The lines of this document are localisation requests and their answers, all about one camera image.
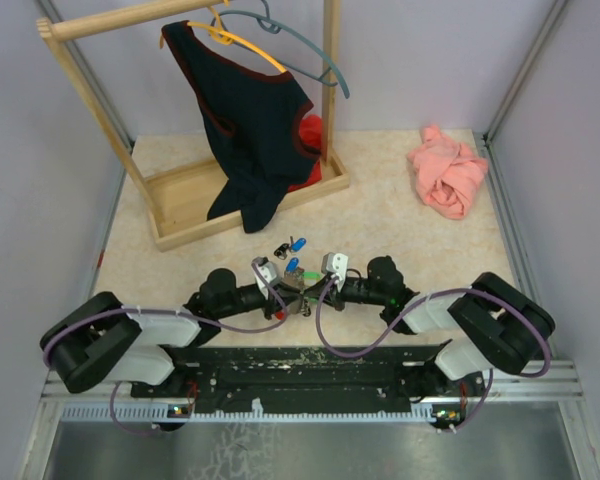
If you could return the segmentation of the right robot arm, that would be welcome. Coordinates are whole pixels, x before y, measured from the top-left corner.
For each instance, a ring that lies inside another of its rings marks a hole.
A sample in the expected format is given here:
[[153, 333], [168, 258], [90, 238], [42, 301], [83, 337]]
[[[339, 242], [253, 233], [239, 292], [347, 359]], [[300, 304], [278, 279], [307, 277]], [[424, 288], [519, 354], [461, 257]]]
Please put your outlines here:
[[527, 377], [525, 369], [536, 356], [543, 364], [533, 377], [544, 376], [550, 368], [553, 318], [492, 272], [480, 274], [467, 287], [421, 294], [407, 287], [390, 256], [370, 260], [364, 275], [349, 271], [346, 255], [327, 254], [322, 279], [304, 295], [318, 309], [330, 306], [341, 311], [350, 303], [380, 307], [385, 330], [352, 353], [353, 358], [371, 353], [391, 333], [415, 336], [460, 330], [462, 337], [446, 341], [426, 372], [428, 387], [441, 396], [453, 393], [463, 377], [486, 370]]

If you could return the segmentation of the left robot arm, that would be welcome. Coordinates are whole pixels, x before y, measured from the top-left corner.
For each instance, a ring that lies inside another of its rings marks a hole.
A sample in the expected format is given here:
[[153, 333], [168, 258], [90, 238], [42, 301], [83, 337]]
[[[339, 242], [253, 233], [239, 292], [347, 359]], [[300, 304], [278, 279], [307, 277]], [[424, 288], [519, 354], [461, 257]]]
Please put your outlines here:
[[213, 270], [177, 310], [125, 305], [100, 292], [43, 335], [43, 361], [72, 394], [111, 381], [177, 396], [188, 373], [176, 365], [176, 353], [207, 343], [226, 329], [224, 319], [243, 313], [259, 310], [276, 329], [300, 301], [300, 291], [283, 282], [273, 263], [254, 263], [252, 272], [254, 283], [239, 286], [231, 270]]

